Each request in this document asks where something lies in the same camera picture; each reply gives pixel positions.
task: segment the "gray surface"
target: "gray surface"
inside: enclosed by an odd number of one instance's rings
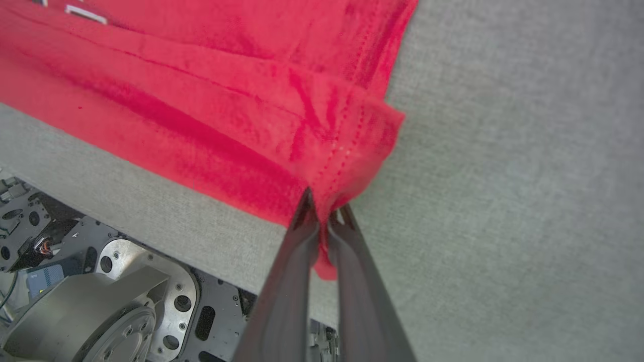
[[[354,210],[423,361],[644,359],[644,3],[424,1]],[[7,108],[0,164],[258,291],[283,230]],[[335,324],[335,284],[311,313]]]

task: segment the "stitching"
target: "stitching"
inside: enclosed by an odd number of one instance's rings
[[[346,116],[347,116],[347,112],[346,112],[346,111],[347,111],[347,109],[348,109],[348,107],[349,107],[349,98],[350,98],[350,97],[351,97],[351,94],[350,94],[350,95],[348,95],[348,96],[345,98],[345,106],[342,108],[342,121],[340,122],[340,127],[339,127],[339,128],[342,128],[342,125],[343,125],[344,123],[346,123]],[[331,163],[331,159],[333,158],[333,156],[335,156],[335,155],[336,155],[336,152],[337,152],[337,142],[338,142],[338,140],[339,140],[339,139],[340,139],[340,132],[339,132],[339,130],[336,130],[336,135],[335,135],[335,137],[333,138],[333,144],[331,145],[331,151],[330,151],[330,152],[329,152],[329,154],[328,154],[327,161],[325,162],[324,168],[320,170],[320,172],[317,174],[317,177],[315,177],[315,179],[314,179],[314,180],[313,180],[313,182],[311,183],[311,186],[312,186],[312,187],[315,187],[315,185],[316,185],[316,184],[317,184],[317,182],[320,180],[320,178],[322,178],[322,176],[323,176],[324,172],[328,169],[328,166],[329,166],[329,164]]]
[[[345,159],[342,160],[342,164],[340,164],[340,169],[337,170],[336,177],[333,179],[333,181],[328,187],[329,191],[333,190],[333,187],[336,185],[337,179],[340,177],[340,175],[342,175],[342,172],[345,170],[346,161],[349,159],[349,156],[353,152],[354,148],[358,145],[358,138],[360,137],[364,123],[365,123],[365,106],[360,105],[360,121],[358,122],[358,127],[355,131],[354,139],[353,141],[351,141],[351,148],[345,153]]]
[[[280,110],[280,111],[287,112],[287,113],[289,113],[289,114],[291,114],[291,115],[293,115],[293,116],[296,116],[296,117],[298,117],[298,118],[300,118],[300,119],[304,119],[304,117],[303,117],[302,115],[300,115],[299,113],[296,113],[296,112],[294,112],[294,111],[291,111],[291,110],[289,110],[289,109],[287,109],[287,108],[284,108],[284,107],[282,107],[282,106],[280,106],[280,105],[278,105],[278,104],[273,104],[272,102],[269,102],[269,101],[267,101],[267,100],[265,100],[265,99],[262,99],[262,98],[258,97],[257,95],[255,95],[255,94],[253,94],[253,93],[248,93],[248,92],[245,92],[245,91],[243,91],[243,90],[238,90],[238,89],[233,88],[233,87],[225,86],[225,85],[223,85],[223,84],[221,84],[221,83],[215,82],[215,81],[214,81],[214,80],[212,80],[212,79],[209,79],[209,78],[206,78],[206,77],[202,77],[201,75],[193,74],[193,73],[191,73],[191,72],[189,72],[189,71],[183,70],[183,69],[181,69],[181,68],[177,68],[176,66],[172,66],[172,65],[170,65],[170,64],[165,64],[165,63],[162,63],[162,62],[158,62],[158,61],[154,61],[154,60],[151,60],[151,59],[147,59],[147,58],[142,57],[142,56],[140,56],[140,55],[138,55],[138,54],[134,54],[134,53],[128,52],[127,50],[121,50],[121,49],[118,49],[118,48],[113,48],[113,47],[108,46],[108,45],[106,45],[106,44],[102,44],[102,43],[98,43],[98,42],[96,42],[96,41],[92,41],[91,39],[88,39],[88,38],[82,37],[82,36],[80,36],[80,35],[78,35],[78,34],[76,34],[76,33],[69,32],[69,31],[67,31],[67,30],[65,30],[65,29],[61,29],[61,28],[59,28],[58,26],[50,25],[50,24],[48,24],[48,23],[44,23],[44,22],[42,22],[42,21],[39,21],[39,20],[36,20],[36,19],[32,19],[32,18],[30,18],[30,17],[27,17],[27,16],[25,16],[25,15],[23,15],[23,14],[20,14],[20,13],[18,13],[18,12],[16,12],[16,11],[12,10],[12,9],[10,9],[10,8],[7,8],[7,7],[5,7],[5,6],[0,6],[0,7],[5,8],[7,11],[9,11],[9,12],[13,13],[15,16],[20,17],[21,19],[23,19],[23,20],[25,20],[25,21],[30,21],[30,22],[32,22],[32,23],[35,23],[35,24],[38,24],[38,25],[41,25],[41,26],[45,26],[45,27],[47,27],[47,28],[51,28],[51,29],[57,30],[58,32],[65,33],[65,34],[67,34],[67,35],[69,35],[69,36],[72,36],[72,37],[76,37],[76,38],[78,38],[78,39],[81,39],[81,40],[83,40],[83,41],[86,41],[87,43],[93,44],[93,45],[98,46],[98,47],[103,48],[103,49],[108,49],[108,50],[111,50],[111,51],[113,51],[113,52],[117,52],[117,53],[123,53],[123,54],[125,54],[125,55],[130,56],[130,57],[134,57],[134,58],[136,58],[136,59],[138,59],[138,60],[140,60],[140,61],[142,61],[142,62],[146,62],[146,63],[149,63],[149,64],[154,64],[154,65],[156,65],[156,66],[161,66],[161,67],[164,67],[164,68],[168,68],[168,69],[170,69],[170,70],[173,70],[173,71],[177,71],[177,72],[179,72],[179,73],[183,73],[183,74],[185,74],[185,75],[187,75],[187,76],[189,76],[189,77],[193,77],[193,78],[199,79],[200,81],[208,82],[208,83],[212,84],[213,86],[216,86],[216,87],[222,88],[222,89],[227,90],[227,91],[229,91],[229,92],[231,92],[231,93],[235,93],[235,94],[243,95],[243,96],[245,96],[245,97],[247,97],[247,98],[254,99],[254,100],[259,100],[260,102],[265,103],[266,105],[268,105],[268,106],[270,106],[270,107],[272,107],[272,108],[275,108],[275,109]]]
[[[362,41],[362,43],[360,44],[360,49],[358,49],[357,60],[355,61],[355,63],[354,63],[354,64],[353,64],[353,66],[352,66],[352,69],[351,69],[351,78],[350,78],[350,82],[353,82],[353,81],[355,80],[355,75],[356,75],[356,73],[357,73],[357,67],[358,67],[358,64],[360,63],[360,60],[363,58],[363,52],[364,52],[364,50],[365,50],[366,40],[367,40],[368,35],[372,32],[372,29],[373,29],[373,27],[374,27],[375,13],[376,13],[376,10],[378,9],[379,5],[380,5],[380,1],[379,1],[379,0],[376,0],[376,2],[375,2],[375,6],[373,7],[373,10],[372,10],[372,11],[371,11],[371,13],[370,13],[369,26],[368,26],[368,28],[367,28],[368,30],[365,32],[365,34],[364,34],[364,36],[363,36],[363,41]],[[347,111],[347,109],[348,109],[348,103],[349,103],[349,98],[350,98],[350,97],[351,97],[351,94],[347,95],[347,98],[345,99],[345,106],[344,106],[344,108],[342,109],[342,114],[343,114],[343,116],[342,116],[342,123],[340,124],[340,127],[339,127],[339,128],[342,128],[342,126],[346,123],[346,122],[345,122],[345,121],[346,121],[346,117],[347,117],[347,112],[346,112],[346,111]],[[333,182],[331,183],[331,186],[329,187],[329,190],[331,190],[331,187],[332,187],[332,186],[335,184],[335,182],[337,181],[337,177],[342,173],[342,170],[343,170],[343,168],[344,168],[344,166],[345,166],[345,164],[346,164],[346,160],[347,160],[348,156],[351,154],[351,151],[353,150],[353,148],[354,148],[354,147],[355,147],[355,145],[357,144],[357,137],[358,137],[358,135],[360,134],[360,129],[362,128],[363,121],[364,121],[364,116],[365,116],[365,107],[364,107],[364,104],[360,106],[360,109],[361,109],[360,121],[358,122],[358,130],[356,131],[356,133],[355,133],[355,135],[354,135],[354,141],[353,141],[352,146],[351,146],[352,148],[351,148],[349,151],[347,151],[347,152],[346,152],[346,154],[345,154],[345,158],[344,158],[344,161],[343,161],[343,162],[342,162],[342,164],[340,165],[340,170],[338,171],[338,173],[337,173],[337,175],[336,175],[336,178],[335,178],[335,179],[333,180]],[[336,155],[336,153],[337,153],[337,142],[338,142],[338,140],[339,140],[339,131],[337,131],[337,132],[336,132],[336,136],[335,136],[335,138],[334,138],[334,140],[333,140],[333,144],[332,144],[332,146],[331,146],[331,151],[329,152],[329,156],[328,156],[328,158],[327,158],[327,161],[325,162],[325,166],[324,166],[324,168],[320,170],[320,172],[317,174],[317,177],[316,177],[316,178],[313,180],[313,182],[311,183],[311,186],[312,186],[313,188],[315,188],[315,185],[316,185],[316,184],[319,182],[319,180],[322,178],[323,173],[328,169],[329,164],[331,163],[331,159],[333,158],[333,156],[335,156],[335,155]]]

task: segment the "red t-shirt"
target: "red t-shirt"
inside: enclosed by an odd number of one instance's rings
[[[310,186],[326,220],[395,144],[416,0],[42,1],[0,0],[0,101],[260,218]]]

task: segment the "metal plate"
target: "metal plate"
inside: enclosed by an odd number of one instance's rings
[[[179,360],[181,362],[201,361],[204,358],[200,358],[200,354],[205,352],[224,361],[230,361],[246,327],[239,290],[202,271],[193,271],[193,273],[202,286],[202,293],[199,309],[190,325],[190,338],[187,339]],[[200,314],[206,307],[214,309],[215,317],[204,341],[198,338],[195,332]]]
[[[116,229],[85,216],[62,238],[60,251],[52,259],[43,260],[40,266],[73,259],[83,273],[93,272],[98,264],[99,252],[105,245],[112,240],[123,238],[126,237]]]
[[[102,260],[111,262],[111,270],[102,268]],[[172,262],[158,254],[147,251],[140,246],[125,240],[116,239],[103,248],[97,260],[96,272],[105,274],[117,280],[129,273],[148,265],[169,276],[168,287],[161,308],[156,308],[157,329],[152,336],[150,352],[147,359],[150,362],[168,362],[174,359],[184,344],[187,326],[198,303],[195,280],[181,265]],[[186,296],[190,307],[182,312],[175,307],[177,297]],[[175,349],[170,349],[164,343],[166,336],[173,336],[178,341]]]
[[[155,312],[139,307],[122,316],[90,349],[84,362],[144,362],[155,327]]]
[[[3,235],[0,240],[0,271],[9,271],[18,260],[18,250],[25,242],[36,238],[52,220],[37,196],[29,201],[29,198],[38,192],[40,191],[32,189],[6,205],[0,204],[0,218],[13,210],[22,210],[16,218],[3,220],[12,222],[9,226],[12,230],[8,236]],[[30,218],[31,213],[38,216]]]

